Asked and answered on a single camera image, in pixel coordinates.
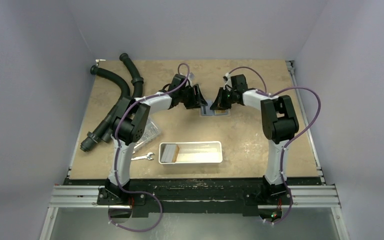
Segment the grey credit card stack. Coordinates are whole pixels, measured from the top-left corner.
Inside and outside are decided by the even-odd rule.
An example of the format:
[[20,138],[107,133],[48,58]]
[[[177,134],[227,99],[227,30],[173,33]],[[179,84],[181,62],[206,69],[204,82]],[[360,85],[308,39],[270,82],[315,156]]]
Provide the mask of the grey credit card stack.
[[178,158],[180,147],[177,144],[166,144],[160,157],[161,163],[175,163]]

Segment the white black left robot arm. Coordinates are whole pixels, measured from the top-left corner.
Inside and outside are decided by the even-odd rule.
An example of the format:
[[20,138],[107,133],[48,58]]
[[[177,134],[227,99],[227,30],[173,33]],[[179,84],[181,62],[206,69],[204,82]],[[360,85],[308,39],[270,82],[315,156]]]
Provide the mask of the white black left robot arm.
[[169,110],[178,104],[186,109],[199,109],[207,106],[198,84],[192,84],[191,73],[175,74],[168,90],[160,90],[153,95],[139,98],[124,97],[116,105],[110,121],[114,142],[114,162],[104,189],[118,205],[126,203],[131,191],[130,166],[134,147],[143,136],[150,114]]

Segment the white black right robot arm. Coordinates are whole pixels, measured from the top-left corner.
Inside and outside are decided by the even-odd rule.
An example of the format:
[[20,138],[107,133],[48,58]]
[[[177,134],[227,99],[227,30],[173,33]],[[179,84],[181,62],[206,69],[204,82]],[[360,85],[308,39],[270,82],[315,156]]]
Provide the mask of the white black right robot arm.
[[285,158],[288,141],[299,131],[299,121],[289,95],[274,96],[255,88],[249,88],[243,74],[224,77],[212,111],[228,110],[233,104],[255,108],[261,113],[262,131],[268,140],[267,169],[263,176],[260,196],[268,204],[274,203],[287,191]]

